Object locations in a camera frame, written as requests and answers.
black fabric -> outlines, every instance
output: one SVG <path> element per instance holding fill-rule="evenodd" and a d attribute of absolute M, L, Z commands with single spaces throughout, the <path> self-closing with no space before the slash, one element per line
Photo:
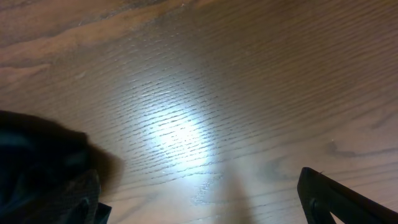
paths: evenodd
<path fill-rule="evenodd" d="M 89 169 L 85 134 L 0 111 L 0 217 Z M 98 223 L 106 223 L 110 207 L 100 207 Z"/>

black plastic object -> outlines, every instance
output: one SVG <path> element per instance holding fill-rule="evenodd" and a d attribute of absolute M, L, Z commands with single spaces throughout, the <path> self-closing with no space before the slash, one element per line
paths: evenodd
<path fill-rule="evenodd" d="M 308 167 L 301 171 L 297 190 L 309 224 L 335 224 L 330 213 L 347 224 L 398 223 L 398 213 Z"/>

